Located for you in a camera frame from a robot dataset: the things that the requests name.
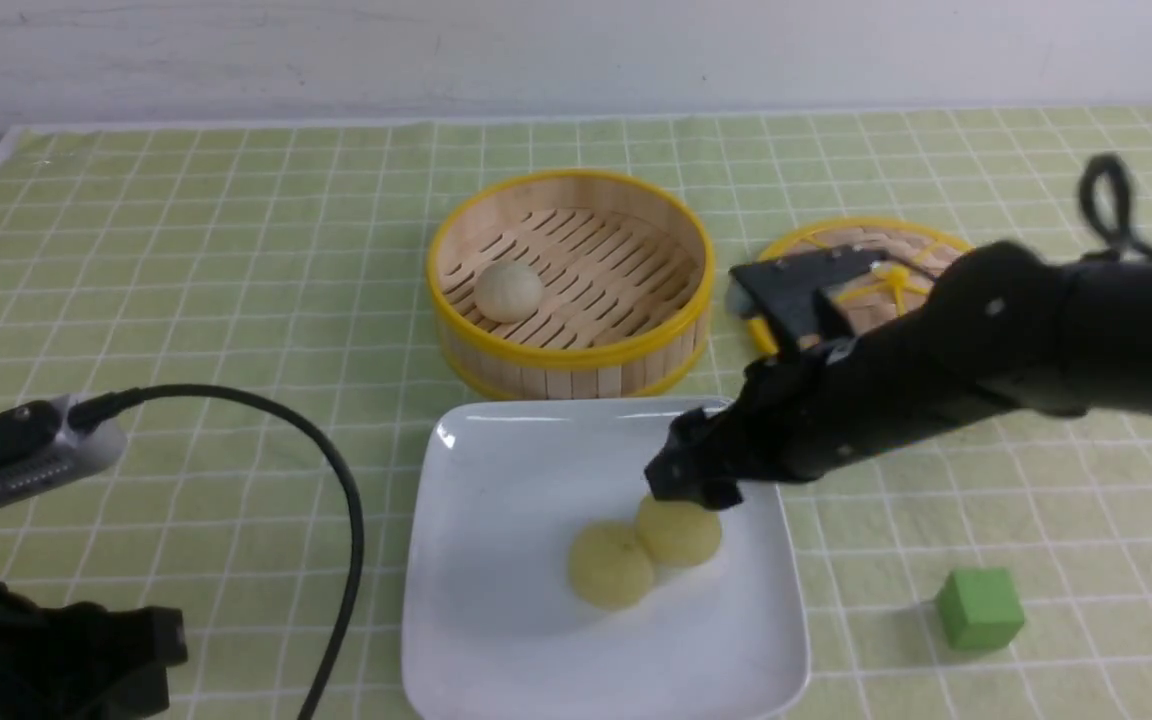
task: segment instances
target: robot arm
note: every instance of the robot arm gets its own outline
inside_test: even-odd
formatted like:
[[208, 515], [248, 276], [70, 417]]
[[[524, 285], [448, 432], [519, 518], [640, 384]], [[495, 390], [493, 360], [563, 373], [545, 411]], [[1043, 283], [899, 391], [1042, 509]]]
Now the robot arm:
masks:
[[[1114, 191], [1114, 225], [1097, 213], [1101, 179]], [[733, 268], [782, 350], [745, 369], [720, 414], [694, 410], [670, 424], [646, 468], [653, 495], [722, 510], [741, 501], [737, 480], [813, 482], [1015, 410], [1152, 414], [1152, 247], [1130, 229], [1115, 156], [1087, 165], [1079, 204], [1106, 250], [1049, 265], [1011, 241], [979, 247], [948, 266], [923, 306], [858, 338], [824, 291], [867, 272], [882, 259], [874, 251]], [[808, 334], [823, 341], [801, 350]]]

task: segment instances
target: green foam block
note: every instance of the green foam block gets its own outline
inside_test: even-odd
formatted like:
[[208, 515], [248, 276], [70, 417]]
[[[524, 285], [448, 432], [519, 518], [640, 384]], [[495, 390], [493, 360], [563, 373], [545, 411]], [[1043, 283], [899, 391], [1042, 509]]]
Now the green foam block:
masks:
[[1025, 624], [1011, 575], [1006, 568], [960, 568], [935, 594], [945, 638], [958, 651], [1007, 647]]

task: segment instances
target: white wall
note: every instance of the white wall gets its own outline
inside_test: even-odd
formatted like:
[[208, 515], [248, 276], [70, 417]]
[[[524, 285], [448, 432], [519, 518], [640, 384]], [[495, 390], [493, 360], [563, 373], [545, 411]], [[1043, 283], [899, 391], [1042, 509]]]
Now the white wall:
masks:
[[0, 126], [1152, 101], [1152, 0], [0, 0]]

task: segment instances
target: white plate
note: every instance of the white plate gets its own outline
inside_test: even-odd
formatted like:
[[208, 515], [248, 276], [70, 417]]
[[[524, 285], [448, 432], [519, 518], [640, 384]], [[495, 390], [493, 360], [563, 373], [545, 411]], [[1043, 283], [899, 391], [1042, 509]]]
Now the white plate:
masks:
[[748, 720], [808, 682], [806, 616], [776, 488], [748, 483], [723, 544], [607, 614], [568, 544], [634, 518], [669, 420], [718, 397], [463, 406], [430, 438], [403, 605], [403, 688], [425, 720]]

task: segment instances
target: grid pattern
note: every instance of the grid pattern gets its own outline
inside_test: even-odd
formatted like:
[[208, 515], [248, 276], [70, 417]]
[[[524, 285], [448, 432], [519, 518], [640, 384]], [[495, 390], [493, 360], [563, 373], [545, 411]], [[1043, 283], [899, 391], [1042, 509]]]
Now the grid pattern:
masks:
[[[420, 283], [458, 202], [588, 165], [681, 196], [725, 266], [841, 214], [1071, 259], [1092, 247], [1074, 182], [1106, 149], [1152, 238], [1152, 108], [24, 132], [0, 165], [0, 409], [211, 381], [324, 425], [370, 537], [321, 717], [412, 717], [397, 629], [420, 457], [434, 419], [476, 400]], [[751, 355], [719, 313], [675, 392], [735, 395]], [[41, 605], [183, 609], [170, 717], [291, 717], [343, 584], [334, 479], [294, 430], [219, 402], [124, 429], [113, 473], [0, 511], [0, 575]], [[791, 720], [1152, 717], [1152, 419], [1018, 415], [782, 497], [814, 652]], [[1011, 569], [1029, 627], [1006, 652], [945, 646], [927, 600], [957, 564]]]

